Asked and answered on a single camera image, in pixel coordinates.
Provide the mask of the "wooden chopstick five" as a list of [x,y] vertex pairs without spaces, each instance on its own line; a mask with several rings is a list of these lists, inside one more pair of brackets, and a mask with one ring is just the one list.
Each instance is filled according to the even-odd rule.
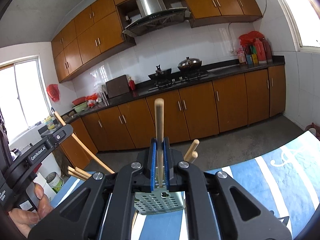
[[[53,114],[56,118],[57,121],[62,126],[66,126],[65,121],[61,118],[59,113],[53,109]],[[114,174],[114,171],[109,168],[105,163],[103,163],[96,155],[94,155],[91,150],[75,135],[75,133],[72,133],[72,138],[84,149],[84,151],[92,158],[95,160],[96,163],[98,163],[101,167],[103,167],[106,171],[108,171],[110,174]]]

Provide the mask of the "lidded dark cooking pot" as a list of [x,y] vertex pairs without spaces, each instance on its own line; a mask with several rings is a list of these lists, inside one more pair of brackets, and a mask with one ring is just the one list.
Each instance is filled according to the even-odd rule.
[[185,60],[178,64],[178,69],[184,73],[195,73],[202,66],[202,61],[197,58],[186,57]]

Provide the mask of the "dark brown cutting board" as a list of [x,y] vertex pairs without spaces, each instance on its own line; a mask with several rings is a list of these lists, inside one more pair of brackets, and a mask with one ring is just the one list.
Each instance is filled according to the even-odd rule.
[[108,97],[115,98],[117,96],[130,92],[129,82],[126,75],[116,77],[106,82],[106,90]]

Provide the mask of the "black gas stove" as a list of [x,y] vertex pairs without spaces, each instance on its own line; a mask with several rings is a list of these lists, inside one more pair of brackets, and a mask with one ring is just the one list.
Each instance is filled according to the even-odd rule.
[[182,75],[179,77],[170,77],[168,80],[157,82],[155,81],[154,85],[148,89],[149,92],[158,91],[166,89],[175,85],[180,85],[183,83],[189,83],[191,81],[200,80],[202,78],[208,77],[208,72],[199,72],[193,74]]

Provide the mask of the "yellow detergent bottle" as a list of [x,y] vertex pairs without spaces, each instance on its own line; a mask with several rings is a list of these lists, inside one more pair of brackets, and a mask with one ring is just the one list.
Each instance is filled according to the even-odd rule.
[[52,116],[48,116],[45,119],[45,123],[46,123],[46,126],[47,126],[48,130],[52,130],[52,129],[55,128],[54,119],[53,119]]

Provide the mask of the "black wok on stove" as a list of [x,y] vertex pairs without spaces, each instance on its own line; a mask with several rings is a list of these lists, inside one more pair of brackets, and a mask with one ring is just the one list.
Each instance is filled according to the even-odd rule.
[[157,82],[165,81],[165,80],[168,80],[169,77],[171,76],[171,71],[172,71],[171,68],[162,70],[161,65],[157,65],[155,73],[148,75],[148,77],[151,80],[157,81]]

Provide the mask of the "blue white striped tablecloth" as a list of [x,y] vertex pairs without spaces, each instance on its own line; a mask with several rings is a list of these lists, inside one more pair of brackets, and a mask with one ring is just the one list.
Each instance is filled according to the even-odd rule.
[[[294,239],[319,206],[319,140],[309,131],[269,153],[224,171],[276,217],[289,216],[287,228]],[[71,177],[51,201],[65,200],[83,181]],[[138,215],[131,239],[188,239],[185,212]]]

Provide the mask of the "pink condiment bottle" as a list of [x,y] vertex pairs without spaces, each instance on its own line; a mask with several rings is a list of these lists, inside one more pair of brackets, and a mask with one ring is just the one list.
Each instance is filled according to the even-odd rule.
[[237,56],[240,64],[246,64],[246,54],[242,47],[237,50]]

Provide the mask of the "right window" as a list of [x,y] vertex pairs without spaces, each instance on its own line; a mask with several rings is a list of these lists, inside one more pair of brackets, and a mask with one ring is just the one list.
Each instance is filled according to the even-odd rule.
[[298,51],[319,53],[319,4],[316,0],[278,0]]

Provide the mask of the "wooden chopstick four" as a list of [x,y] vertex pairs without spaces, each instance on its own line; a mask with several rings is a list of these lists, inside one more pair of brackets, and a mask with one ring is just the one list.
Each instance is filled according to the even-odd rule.
[[72,171],[68,171],[68,174],[69,174],[70,176],[73,176],[73,177],[75,177],[75,178],[77,178],[77,179],[80,179],[80,180],[83,180],[83,181],[86,181],[86,180],[88,179],[87,177],[82,176],[81,174],[74,173],[74,172],[72,172]]

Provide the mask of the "white green paint bucket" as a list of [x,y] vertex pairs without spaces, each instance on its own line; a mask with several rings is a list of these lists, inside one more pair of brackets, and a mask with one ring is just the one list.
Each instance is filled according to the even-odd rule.
[[56,193],[58,193],[64,185],[63,179],[56,172],[48,174],[46,181]]

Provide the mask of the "green plastic basin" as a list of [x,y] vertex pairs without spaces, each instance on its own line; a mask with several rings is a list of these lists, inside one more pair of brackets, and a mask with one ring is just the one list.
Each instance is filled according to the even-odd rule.
[[76,113],[80,113],[81,111],[83,111],[84,109],[86,109],[88,107],[87,105],[87,101],[77,105],[77,106],[74,106],[73,107],[73,110],[76,112]]

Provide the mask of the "window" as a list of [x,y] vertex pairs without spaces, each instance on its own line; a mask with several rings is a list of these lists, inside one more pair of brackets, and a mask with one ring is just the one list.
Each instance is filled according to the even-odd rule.
[[316,0],[278,0],[298,51],[319,53],[319,4]]
[[38,57],[1,67],[1,113],[10,143],[43,123],[50,106]]

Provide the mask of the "red bag behind condiments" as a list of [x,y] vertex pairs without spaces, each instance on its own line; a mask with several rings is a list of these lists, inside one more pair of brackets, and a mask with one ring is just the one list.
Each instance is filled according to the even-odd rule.
[[242,34],[241,36],[239,36],[239,40],[240,40],[240,45],[241,46],[246,46],[246,45],[250,45],[253,44],[255,42],[255,39],[262,39],[265,36],[258,32],[258,31],[250,31],[247,34]]

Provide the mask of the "lower wooden kitchen cabinets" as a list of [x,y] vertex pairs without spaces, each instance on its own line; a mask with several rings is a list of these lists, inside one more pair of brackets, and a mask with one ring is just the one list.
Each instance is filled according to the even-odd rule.
[[[149,146],[155,136],[154,101],[164,100],[164,134],[170,142],[210,137],[282,113],[286,105],[285,66],[272,66],[201,83],[82,116],[72,122],[93,152]],[[61,146],[73,166],[91,157],[73,139]]]

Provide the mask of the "dark red thermos flask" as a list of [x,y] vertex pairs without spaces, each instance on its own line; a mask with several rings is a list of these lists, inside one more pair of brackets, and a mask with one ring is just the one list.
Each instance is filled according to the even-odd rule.
[[264,46],[267,63],[272,63],[273,59],[272,59],[271,46],[266,38],[262,38],[262,43]]

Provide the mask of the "steel range hood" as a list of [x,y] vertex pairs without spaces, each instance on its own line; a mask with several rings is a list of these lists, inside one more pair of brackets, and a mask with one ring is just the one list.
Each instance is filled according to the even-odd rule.
[[182,23],[191,11],[182,0],[135,0],[118,7],[122,15],[123,34],[130,37]]

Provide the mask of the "red bottle on counter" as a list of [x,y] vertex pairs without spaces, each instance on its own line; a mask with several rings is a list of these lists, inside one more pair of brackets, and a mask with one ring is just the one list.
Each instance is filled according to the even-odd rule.
[[129,87],[132,91],[135,91],[136,90],[136,85],[135,85],[135,82],[133,81],[132,77],[128,77],[128,80],[129,80]]

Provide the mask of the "black kitchen countertop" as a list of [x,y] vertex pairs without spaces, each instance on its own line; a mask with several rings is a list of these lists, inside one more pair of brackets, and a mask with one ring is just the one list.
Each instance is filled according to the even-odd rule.
[[81,111],[80,113],[76,113],[75,115],[69,117],[66,120],[66,123],[71,124],[72,122],[74,122],[82,116],[86,116],[88,114],[95,113],[103,109],[118,106],[138,99],[146,98],[148,96],[157,95],[160,93],[169,92],[175,89],[180,89],[193,85],[199,85],[201,83],[221,79],[236,74],[244,74],[256,70],[267,69],[272,66],[279,66],[285,64],[285,56],[283,55],[274,55],[272,56],[272,60],[272,63],[262,64],[260,66],[240,64],[238,59],[211,63],[201,66],[200,72],[202,75],[200,77],[192,78],[190,80],[184,79],[182,72],[175,72],[169,76],[171,83],[162,88],[157,88],[155,86],[155,82],[152,80],[144,81],[136,85],[136,90],[130,91],[128,93],[122,94],[111,99],[107,99],[106,101],[103,101],[92,108],[88,108]]

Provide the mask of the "green perforated utensil holder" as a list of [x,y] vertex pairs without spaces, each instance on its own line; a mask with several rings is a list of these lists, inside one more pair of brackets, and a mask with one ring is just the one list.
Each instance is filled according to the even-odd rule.
[[134,207],[142,215],[157,215],[183,210],[185,200],[181,192],[169,192],[162,187],[150,193],[136,192]]

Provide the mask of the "left window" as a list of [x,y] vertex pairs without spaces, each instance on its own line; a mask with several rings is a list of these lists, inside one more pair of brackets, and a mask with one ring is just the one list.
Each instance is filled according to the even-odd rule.
[[50,106],[38,57],[1,67],[1,113],[10,143],[43,123]]

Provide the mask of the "red plastic bag on wall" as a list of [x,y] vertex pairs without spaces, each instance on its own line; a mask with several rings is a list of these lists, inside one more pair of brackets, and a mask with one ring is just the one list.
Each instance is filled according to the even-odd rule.
[[53,102],[60,101],[60,91],[57,84],[49,84],[46,88],[46,91]]

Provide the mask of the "red plastic basin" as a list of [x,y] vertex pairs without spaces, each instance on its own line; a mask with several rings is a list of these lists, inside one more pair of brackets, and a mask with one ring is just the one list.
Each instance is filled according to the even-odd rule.
[[85,96],[82,96],[82,97],[80,97],[80,98],[77,98],[77,99],[73,100],[73,101],[72,101],[72,104],[73,104],[74,106],[77,106],[77,105],[79,105],[79,104],[81,104],[81,103],[84,103],[85,101],[86,101],[86,97],[85,97]]

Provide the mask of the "upper wooden wall cabinets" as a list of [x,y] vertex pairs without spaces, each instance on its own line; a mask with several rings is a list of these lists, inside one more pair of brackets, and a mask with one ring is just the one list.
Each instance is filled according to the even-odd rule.
[[262,17],[256,0],[96,0],[52,40],[59,82],[135,44],[135,38],[189,21],[191,27],[252,22]]

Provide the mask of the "wooden chopstick two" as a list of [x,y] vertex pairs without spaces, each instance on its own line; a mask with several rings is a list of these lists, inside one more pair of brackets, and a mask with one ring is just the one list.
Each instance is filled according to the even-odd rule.
[[189,156],[189,163],[193,163],[198,158],[198,153],[196,151],[193,151]]

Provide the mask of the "wooden chopstick six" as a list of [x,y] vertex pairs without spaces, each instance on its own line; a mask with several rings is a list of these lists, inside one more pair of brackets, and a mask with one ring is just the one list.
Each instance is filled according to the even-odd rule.
[[132,218],[132,226],[131,226],[131,229],[133,229],[134,225],[135,225],[135,222],[136,222],[136,219],[137,219],[137,216],[139,214],[139,211],[138,210],[135,210],[134,211],[134,214],[133,214],[133,218]]

